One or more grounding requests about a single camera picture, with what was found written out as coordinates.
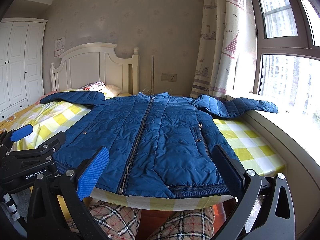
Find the puffer jacket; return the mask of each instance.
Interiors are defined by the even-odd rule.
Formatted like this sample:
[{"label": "puffer jacket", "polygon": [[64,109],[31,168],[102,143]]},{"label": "puffer jacket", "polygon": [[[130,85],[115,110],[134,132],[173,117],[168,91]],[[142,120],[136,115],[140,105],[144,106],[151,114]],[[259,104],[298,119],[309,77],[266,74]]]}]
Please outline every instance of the puffer jacket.
[{"label": "puffer jacket", "polygon": [[212,116],[236,117],[250,109],[277,112],[265,101],[237,98],[222,103],[209,96],[193,100],[168,93],[105,100],[100,92],[61,92],[40,103],[51,101],[92,108],[65,132],[66,143],[53,155],[60,172],[77,168],[105,146],[110,159],[97,188],[159,198],[229,194],[209,153],[220,144],[231,158],[238,158]]}]

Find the jacket sleeve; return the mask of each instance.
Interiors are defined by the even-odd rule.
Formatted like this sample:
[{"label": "jacket sleeve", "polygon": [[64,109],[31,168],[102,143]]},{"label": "jacket sleeve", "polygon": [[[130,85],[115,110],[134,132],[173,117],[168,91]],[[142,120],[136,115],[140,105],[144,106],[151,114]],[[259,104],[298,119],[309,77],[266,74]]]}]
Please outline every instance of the jacket sleeve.
[{"label": "jacket sleeve", "polygon": [[278,107],[268,101],[257,101],[248,98],[235,98],[230,101],[221,102],[213,97],[201,95],[198,99],[191,103],[193,106],[211,114],[222,118],[235,118],[241,116],[249,110],[259,110],[270,113],[278,113]]},{"label": "jacket sleeve", "polygon": [[41,104],[47,104],[53,101],[66,101],[81,105],[106,105],[105,96],[97,91],[70,91],[54,93],[40,100]]}]

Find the wardrobe drawer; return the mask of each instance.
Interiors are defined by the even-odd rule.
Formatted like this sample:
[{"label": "wardrobe drawer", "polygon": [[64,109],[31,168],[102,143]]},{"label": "wardrobe drawer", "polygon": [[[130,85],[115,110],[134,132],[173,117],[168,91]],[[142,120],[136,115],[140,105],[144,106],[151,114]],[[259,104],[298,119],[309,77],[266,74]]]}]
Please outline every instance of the wardrobe drawer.
[{"label": "wardrobe drawer", "polygon": [[28,100],[23,99],[20,102],[15,103],[14,105],[4,109],[2,112],[0,112],[0,122],[26,107],[28,107]]}]

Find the white headboard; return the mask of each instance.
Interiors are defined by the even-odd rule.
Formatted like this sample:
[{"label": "white headboard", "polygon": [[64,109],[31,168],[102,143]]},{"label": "white headboard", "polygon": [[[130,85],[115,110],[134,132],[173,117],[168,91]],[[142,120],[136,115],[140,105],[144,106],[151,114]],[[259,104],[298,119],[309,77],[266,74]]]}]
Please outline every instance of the white headboard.
[{"label": "white headboard", "polygon": [[119,58],[116,44],[94,42],[76,46],[62,53],[58,68],[51,63],[52,91],[77,89],[88,83],[102,81],[115,85],[121,93],[129,93],[129,65],[132,65],[132,93],[139,92],[139,48],[132,58]]}]

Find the white windowsill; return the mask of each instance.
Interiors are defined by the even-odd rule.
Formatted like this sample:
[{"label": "white windowsill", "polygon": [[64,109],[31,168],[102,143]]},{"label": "white windowsill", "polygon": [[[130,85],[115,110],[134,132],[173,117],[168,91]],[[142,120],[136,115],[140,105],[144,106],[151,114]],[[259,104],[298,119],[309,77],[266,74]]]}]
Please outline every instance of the white windowsill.
[{"label": "white windowsill", "polygon": [[[243,91],[228,91],[227,100],[233,98],[245,97],[255,100],[266,100],[263,96]],[[263,111],[255,111],[265,117],[279,129],[296,141],[320,166],[320,153],[318,141],[320,140],[320,131],[314,128],[314,125],[301,114],[288,113],[279,109],[278,114]]]}]

